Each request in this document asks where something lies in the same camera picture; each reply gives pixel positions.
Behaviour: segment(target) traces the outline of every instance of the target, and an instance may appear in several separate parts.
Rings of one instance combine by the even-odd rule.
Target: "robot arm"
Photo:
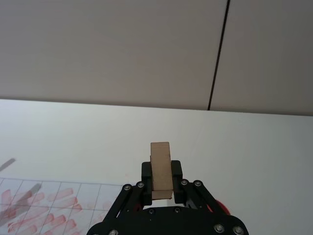
[[[151,163],[142,163],[141,181],[126,184],[103,222],[87,235],[248,235],[243,222],[228,211],[199,180],[182,178],[180,161],[171,161],[176,204],[184,207],[143,209],[152,204]]]

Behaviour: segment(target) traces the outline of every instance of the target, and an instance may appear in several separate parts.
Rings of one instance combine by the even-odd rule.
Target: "red drawing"
[[[49,192],[48,195],[42,191],[34,195],[30,190],[18,191],[14,197],[11,195],[12,191],[14,189],[8,189],[1,194],[2,219],[0,221],[3,226],[0,226],[0,234],[84,235],[89,225],[102,221],[107,213],[97,211],[93,215],[90,210],[95,207],[96,196],[93,194],[94,199],[89,199],[86,194],[89,193],[87,189],[86,193],[83,191],[78,195],[80,202],[73,188],[62,189],[56,193]],[[48,202],[50,205],[53,202],[54,210],[50,210]],[[111,205],[111,198],[108,198],[103,208]]]
[[[68,207],[73,206],[76,203],[77,203],[77,197],[71,197],[61,202],[55,202],[53,206],[59,207],[59,208],[68,208]]]
[[[24,229],[23,231],[18,232],[16,235],[32,235],[35,232],[37,232],[36,225],[32,225],[28,227],[27,229]]]
[[[54,220],[51,221],[51,225],[52,226],[57,226],[60,224],[63,224],[67,219],[65,218],[65,216],[62,214],[58,217],[56,217]]]
[[[47,200],[49,202],[53,202],[54,200],[59,200],[61,198],[70,196],[74,193],[74,190],[72,188],[66,188],[64,190],[59,191],[58,193],[52,193],[47,197]]]
[[[1,204],[9,205],[11,202],[11,190],[4,191],[1,195]]]
[[[65,228],[65,232],[67,233],[68,231],[70,231],[72,228],[75,228],[76,227],[76,223],[73,219],[70,219],[68,222],[67,222],[67,227]]]

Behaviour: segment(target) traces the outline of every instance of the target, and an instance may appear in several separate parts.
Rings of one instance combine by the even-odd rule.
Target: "black line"
[[[98,194],[97,194],[96,202],[94,203],[94,208],[95,208],[95,209],[96,209],[96,206],[97,206],[98,197],[99,197],[99,194],[100,194],[100,189],[101,189],[101,185],[100,185],[100,187],[99,187],[99,191],[98,191]],[[90,219],[89,227],[88,227],[88,228],[91,228],[91,223],[92,223],[92,218],[93,218],[94,211],[95,211],[95,210],[92,211],[92,215],[91,215],[91,219]]]
[[[49,208],[48,214],[47,214],[47,216],[45,217],[44,225],[45,225],[45,222],[46,222],[46,220],[47,220],[47,218],[48,218],[48,215],[49,215],[49,213],[50,213],[50,211],[51,211],[51,209],[52,209],[52,206],[53,206],[53,203],[54,203],[54,201],[55,201],[55,198],[57,197],[57,195],[58,195],[58,193],[59,193],[59,191],[60,191],[60,188],[61,188],[61,182],[60,182],[60,184],[59,184],[58,191],[57,191],[57,193],[56,193],[55,196],[54,196],[54,199],[53,199],[53,202],[52,202],[52,204],[51,204],[51,207]],[[41,227],[41,229],[40,229],[40,231],[39,231],[39,234],[41,234],[41,231],[43,230],[44,225]]]
[[[218,54],[217,54],[215,70],[214,70],[214,76],[213,76],[213,82],[212,82],[212,87],[211,87],[210,100],[209,100],[209,105],[207,107],[208,110],[210,110],[210,108],[211,108],[211,102],[212,102],[212,97],[213,97],[213,90],[214,90],[214,86],[215,86],[215,79],[216,79],[217,69],[219,67],[219,62],[220,62],[220,55],[221,55],[222,44],[223,44],[223,39],[224,39],[224,32],[225,32],[226,21],[227,21],[227,16],[228,16],[229,4],[230,4],[230,0],[227,0],[225,16],[224,16],[224,22],[223,22],[223,28],[222,28],[222,34],[221,34],[221,39],[220,39],[220,46],[219,46],[219,51],[218,51]]]
[[[15,158],[11,158],[10,160],[7,160],[5,163],[0,166],[0,171],[6,169],[8,166],[10,166],[13,162],[15,162]]]
[[[43,181],[43,182],[53,182],[53,183],[71,183],[71,184],[89,184],[89,185],[110,185],[110,186],[122,186],[122,185],[113,185],[113,184],[102,184],[102,183],[90,183],[90,182],[75,182],[75,181],[56,181],[56,180],[32,180],[32,179],[18,179],[18,178],[3,178],[0,177],[0,179],[4,180],[24,180],[24,181]]]

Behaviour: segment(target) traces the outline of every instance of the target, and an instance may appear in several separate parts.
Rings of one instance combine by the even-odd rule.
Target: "white table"
[[[0,100],[0,177],[133,183],[153,141],[251,235],[312,234],[313,117]]]

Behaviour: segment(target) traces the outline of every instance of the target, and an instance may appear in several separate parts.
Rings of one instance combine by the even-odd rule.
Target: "bolt head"
[[[214,230],[215,230],[217,233],[219,233],[219,234],[221,234],[221,233],[223,233],[223,232],[225,231],[223,225],[221,225],[221,224],[216,224],[216,225],[214,225]]]
[[[180,208],[179,208],[179,207],[176,207],[176,208],[174,209],[174,211],[175,211],[175,213],[179,213],[179,212],[180,212]]]
[[[118,231],[113,229],[109,232],[109,235],[118,235]]]
[[[244,234],[244,230],[239,226],[235,226],[233,228],[233,231],[236,235],[243,235]]]
[[[195,181],[195,186],[201,186],[201,182],[200,181]]]
[[[182,185],[187,185],[187,184],[188,184],[188,181],[187,181],[187,180],[182,180],[182,181],[181,181],[181,184],[182,184]]]
[[[143,182],[140,182],[138,185],[137,185],[139,188],[142,188],[145,186],[145,184]]]
[[[149,214],[154,214],[155,213],[155,209],[151,208],[148,210]]]
[[[124,190],[130,190],[131,187],[129,185],[124,186]]]

